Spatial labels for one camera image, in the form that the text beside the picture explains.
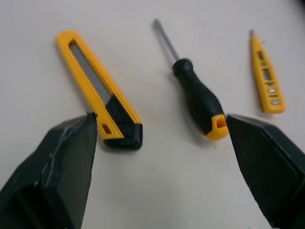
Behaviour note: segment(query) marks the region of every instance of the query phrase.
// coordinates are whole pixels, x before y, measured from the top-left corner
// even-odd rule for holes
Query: black rubber grip
[[[173,73],[184,89],[191,116],[207,135],[212,130],[212,117],[224,113],[219,100],[198,79],[190,60],[178,60],[173,65]]]

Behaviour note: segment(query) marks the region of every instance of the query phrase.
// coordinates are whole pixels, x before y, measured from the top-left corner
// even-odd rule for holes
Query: screwdriver
[[[162,35],[169,47],[175,63],[173,73],[180,81],[189,111],[199,129],[209,139],[217,141],[229,133],[223,109],[217,97],[198,79],[193,71],[193,64],[187,58],[180,59],[158,19],[153,21],[154,27]]]
[[[253,30],[250,30],[250,36],[252,65],[262,109],[265,113],[282,113],[286,104],[271,60]]]

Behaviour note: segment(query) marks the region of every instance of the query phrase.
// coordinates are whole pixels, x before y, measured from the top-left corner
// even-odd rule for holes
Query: black plastic
[[[1,229],[80,229],[97,140],[96,115],[51,129],[0,192]]]
[[[106,110],[114,120],[124,138],[105,139],[103,142],[110,148],[140,149],[143,141],[142,124],[134,123],[116,96],[106,104]]]
[[[184,89],[191,116],[207,135],[212,130],[212,117],[224,113],[219,100],[198,79],[190,60],[178,60],[173,65],[173,73]]]
[[[128,126],[128,129],[131,129],[130,131],[133,133],[132,135],[126,135],[125,138],[119,139],[106,139],[104,140],[105,145],[110,148],[140,149],[143,141],[142,124],[133,124]]]
[[[305,155],[277,127],[226,119],[239,168],[272,227],[305,228]]]

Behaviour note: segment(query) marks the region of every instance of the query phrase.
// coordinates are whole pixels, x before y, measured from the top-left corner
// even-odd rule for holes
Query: screwdriver tip
[[[159,21],[159,19],[155,18],[153,20],[153,25],[156,27],[156,28],[160,28],[161,27],[161,22]]]
[[[253,37],[254,36],[254,30],[250,30],[250,36]]]

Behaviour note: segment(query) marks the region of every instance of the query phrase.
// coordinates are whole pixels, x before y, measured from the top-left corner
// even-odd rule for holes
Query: yellow utility knife
[[[55,37],[78,86],[97,114],[98,131],[112,148],[139,149],[142,122],[98,58],[75,31]]]
[[[254,76],[265,113],[282,113],[285,100],[272,63],[253,30],[250,31]]]

